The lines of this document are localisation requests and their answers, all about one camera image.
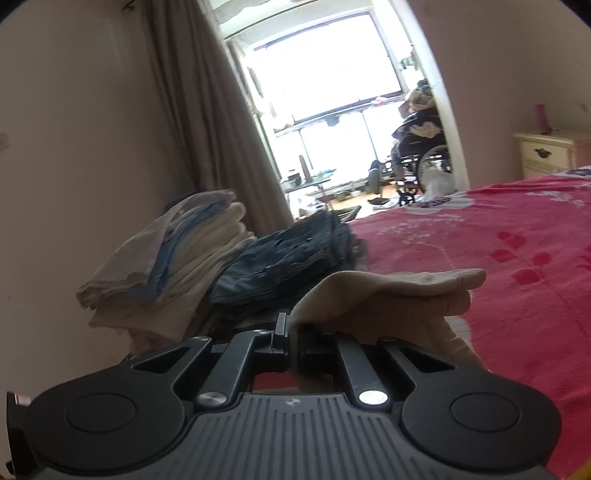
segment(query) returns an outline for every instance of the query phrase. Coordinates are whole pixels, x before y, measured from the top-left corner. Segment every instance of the nightstand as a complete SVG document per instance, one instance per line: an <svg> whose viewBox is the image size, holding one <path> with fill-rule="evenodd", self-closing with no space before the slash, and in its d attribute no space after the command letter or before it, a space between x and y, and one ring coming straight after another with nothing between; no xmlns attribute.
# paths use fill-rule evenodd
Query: nightstand
<svg viewBox="0 0 591 480"><path fill-rule="evenodd" d="M591 134L555 130L550 135L515 134L525 179L591 164Z"/></svg>

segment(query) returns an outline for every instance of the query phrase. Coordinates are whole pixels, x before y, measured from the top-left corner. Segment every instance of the blue denim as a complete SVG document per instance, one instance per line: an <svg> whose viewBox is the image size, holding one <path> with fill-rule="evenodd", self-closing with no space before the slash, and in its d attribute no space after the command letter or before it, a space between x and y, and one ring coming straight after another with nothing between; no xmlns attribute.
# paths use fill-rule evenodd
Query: blue denim
<svg viewBox="0 0 591 480"><path fill-rule="evenodd" d="M334 212L317 212L244 250L217 281L210 299L234 306L297 301L330 273L355 267L354 241Z"/></svg>
<svg viewBox="0 0 591 480"><path fill-rule="evenodd" d="M176 233L160 246L154 268L150 272L146 285L134 285L125 292L125 295L136 299L157 299L168 283L170 275L168 269L180 239L200 223L222 213L229 205L229 202L217 200L195 210L179 225Z"/></svg>

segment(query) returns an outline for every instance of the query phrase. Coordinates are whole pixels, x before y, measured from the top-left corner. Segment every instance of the ridged black panel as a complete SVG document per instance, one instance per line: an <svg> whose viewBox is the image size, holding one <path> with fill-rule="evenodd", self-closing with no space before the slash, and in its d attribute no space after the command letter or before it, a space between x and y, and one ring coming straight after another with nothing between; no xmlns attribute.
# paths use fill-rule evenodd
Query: ridged black panel
<svg viewBox="0 0 591 480"><path fill-rule="evenodd" d="M51 469L38 480L80 478ZM551 480L543 468L514 475L468 473L411 445L390 416L341 394L244 395L233 409L199 416L167 456L110 480Z"/></svg>

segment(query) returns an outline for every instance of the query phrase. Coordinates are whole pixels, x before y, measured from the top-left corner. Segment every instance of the window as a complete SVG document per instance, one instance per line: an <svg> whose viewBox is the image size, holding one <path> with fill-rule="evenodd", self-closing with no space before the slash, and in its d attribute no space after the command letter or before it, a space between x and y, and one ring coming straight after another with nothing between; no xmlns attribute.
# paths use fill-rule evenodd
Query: window
<svg viewBox="0 0 591 480"><path fill-rule="evenodd" d="M313 172L336 169L328 186L365 178L373 160L385 160L402 123L402 89L368 13L280 38L254 60L275 112L272 146L282 177L301 170L299 155ZM377 97L397 102L376 106Z"/></svg>

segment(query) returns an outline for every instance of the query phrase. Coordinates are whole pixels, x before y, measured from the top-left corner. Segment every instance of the drawer handle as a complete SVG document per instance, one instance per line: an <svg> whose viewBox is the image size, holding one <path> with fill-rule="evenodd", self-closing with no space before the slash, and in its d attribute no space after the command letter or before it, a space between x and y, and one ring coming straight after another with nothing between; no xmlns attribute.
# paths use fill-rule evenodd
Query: drawer handle
<svg viewBox="0 0 591 480"><path fill-rule="evenodd" d="M536 148L535 151L538 152L540 158L548 158L550 155L552 155L552 152L544 150L543 148Z"/></svg>

